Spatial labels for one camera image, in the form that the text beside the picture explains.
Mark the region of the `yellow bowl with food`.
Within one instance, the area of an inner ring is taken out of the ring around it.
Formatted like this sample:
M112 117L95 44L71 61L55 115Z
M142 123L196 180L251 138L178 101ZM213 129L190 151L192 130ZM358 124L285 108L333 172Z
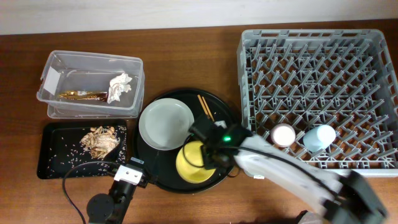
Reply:
M203 167L200 152L202 145L200 141L189 142L177 154L175 162L177 172L183 180L191 184L205 182L216 171L216 169L206 170Z

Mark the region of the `white round plate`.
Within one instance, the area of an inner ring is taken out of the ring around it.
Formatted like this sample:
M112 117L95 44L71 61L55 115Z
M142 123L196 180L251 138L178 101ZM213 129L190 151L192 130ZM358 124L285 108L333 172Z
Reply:
M169 151L182 146L193 122L193 113L184 102L162 98L150 103L141 113L139 134L150 147Z

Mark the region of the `pink plastic cup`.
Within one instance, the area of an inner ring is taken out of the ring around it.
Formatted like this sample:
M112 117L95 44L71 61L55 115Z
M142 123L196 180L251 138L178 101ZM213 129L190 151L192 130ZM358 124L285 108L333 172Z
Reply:
M288 124L282 123L271 130L272 142L279 147L289 147L295 142L296 133Z

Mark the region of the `light blue plastic cup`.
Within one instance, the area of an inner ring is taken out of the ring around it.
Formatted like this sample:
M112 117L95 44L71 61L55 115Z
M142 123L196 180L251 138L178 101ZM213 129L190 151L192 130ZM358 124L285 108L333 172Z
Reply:
M303 144L310 152L326 149L336 138L335 130L329 125L320 125L303 136Z

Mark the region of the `white napkin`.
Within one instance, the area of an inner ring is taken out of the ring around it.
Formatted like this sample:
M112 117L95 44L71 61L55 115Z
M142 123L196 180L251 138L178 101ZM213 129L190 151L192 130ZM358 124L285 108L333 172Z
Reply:
M127 73L122 73L110 80L107 103L110 104L113 101L120 101L122 93L127 93L131 90L129 84L131 81L132 78Z

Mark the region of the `gold foil wrapper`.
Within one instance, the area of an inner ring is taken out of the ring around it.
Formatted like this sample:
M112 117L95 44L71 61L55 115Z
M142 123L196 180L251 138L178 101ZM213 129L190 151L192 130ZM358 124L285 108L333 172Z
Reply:
M59 94L59 97L69 100L98 100L107 101L108 93L101 91L65 91Z

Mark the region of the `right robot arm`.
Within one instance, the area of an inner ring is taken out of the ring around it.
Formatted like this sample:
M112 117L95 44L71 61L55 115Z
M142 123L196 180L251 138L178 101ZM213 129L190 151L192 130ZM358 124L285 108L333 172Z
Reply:
M204 168L236 165L261 175L311 206L321 222L379 224L388 218L375 191L354 170L340 175L319 169L276 149L240 124L224 128L206 116L198 117L189 132L203 144Z

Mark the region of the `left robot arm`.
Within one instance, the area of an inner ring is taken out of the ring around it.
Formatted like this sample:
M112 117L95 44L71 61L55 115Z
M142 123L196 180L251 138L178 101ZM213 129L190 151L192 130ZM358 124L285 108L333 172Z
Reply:
M114 181L108 194L97 194L86 206L89 224L122 224L136 185Z

